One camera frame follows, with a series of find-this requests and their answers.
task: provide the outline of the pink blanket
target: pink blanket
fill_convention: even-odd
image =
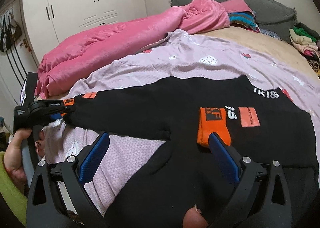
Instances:
[[[214,0],[193,0],[159,15],[99,26],[68,37],[47,53],[39,66],[35,95],[46,99],[60,95],[81,78],[146,45],[158,42],[177,28],[189,34],[226,28],[225,8]]]

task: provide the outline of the headboard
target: headboard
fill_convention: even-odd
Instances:
[[[171,0],[171,6],[187,5],[192,0]],[[274,0],[244,0],[248,6],[256,12],[256,21],[259,27],[273,31],[284,41],[290,42],[289,29],[297,23],[295,9],[284,6]]]

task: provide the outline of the metal screw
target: metal screw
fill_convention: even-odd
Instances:
[[[38,163],[38,166],[42,167],[44,164],[45,164],[45,161],[44,160],[40,160],[39,163]]]
[[[250,163],[251,162],[251,159],[249,157],[243,157],[242,160],[243,160],[244,163]]]
[[[272,164],[275,166],[275,167],[279,167],[280,166],[280,163],[279,161],[273,161]]]
[[[70,157],[67,159],[67,161],[68,161],[69,163],[75,162],[75,160],[76,160],[76,157],[75,157],[75,156],[70,156]]]

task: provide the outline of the cabinet handle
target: cabinet handle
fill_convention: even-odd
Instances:
[[[48,11],[48,7],[45,7],[45,9],[47,10],[48,20],[50,20],[50,16],[49,16],[49,11]]]
[[[53,14],[53,9],[52,9],[52,5],[50,5],[51,7],[51,11],[52,11],[52,17],[54,18],[54,14]]]

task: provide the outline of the striped pillow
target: striped pillow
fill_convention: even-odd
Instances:
[[[254,31],[257,30],[257,25],[252,13],[250,12],[235,12],[229,14],[230,24],[235,23],[244,26],[245,28],[251,28]]]

